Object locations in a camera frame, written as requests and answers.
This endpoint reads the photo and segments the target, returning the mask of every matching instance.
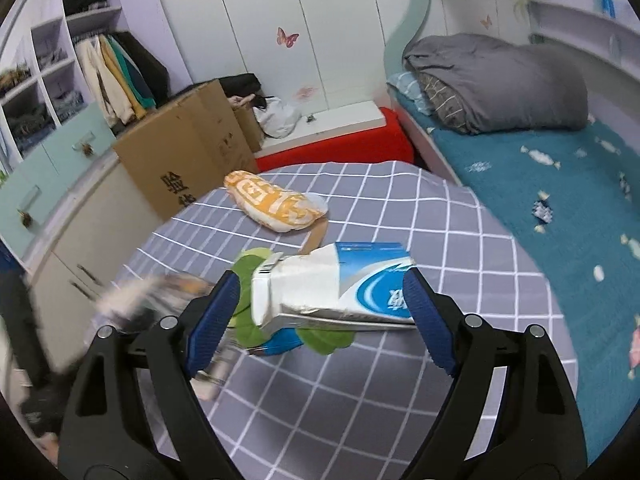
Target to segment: mint green cabinet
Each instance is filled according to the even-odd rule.
[[[0,187],[0,233],[19,257],[24,256],[65,192],[42,145],[34,148]],[[20,212],[31,218],[28,227],[23,225]]]
[[[44,149],[63,186],[70,188],[115,142],[96,103],[69,119],[44,140]]]

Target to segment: barcode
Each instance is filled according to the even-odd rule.
[[[275,267],[276,264],[277,264],[277,262],[273,262],[272,264],[263,265],[260,268],[260,270],[258,271],[258,274],[269,274],[271,272],[271,269],[273,269],[273,267]]]

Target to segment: bed frame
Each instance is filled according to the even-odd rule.
[[[420,32],[429,15],[430,8],[431,0],[409,0],[409,6],[400,25],[386,42],[385,73],[387,77],[404,70],[402,68],[404,51]],[[462,182],[431,136],[402,108],[393,92],[389,92],[389,98],[391,99],[391,107],[398,114],[405,133],[411,139],[431,173],[461,186]]]

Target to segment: blue gripper pad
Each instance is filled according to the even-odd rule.
[[[218,293],[191,331],[186,345],[184,367],[189,377],[195,377],[199,370],[209,366],[240,300],[240,278],[237,274],[229,272],[226,280],[217,286],[220,287]]]
[[[409,269],[402,279],[404,302],[414,318],[420,336],[436,366],[453,377],[456,360],[453,355],[453,336],[429,294],[422,286],[418,269]]]

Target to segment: red cushion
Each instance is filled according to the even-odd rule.
[[[380,108],[386,126],[320,140],[284,152],[257,158],[260,171],[306,164],[310,162],[385,162],[401,160],[414,163],[414,148],[405,137],[398,116],[388,108]]]

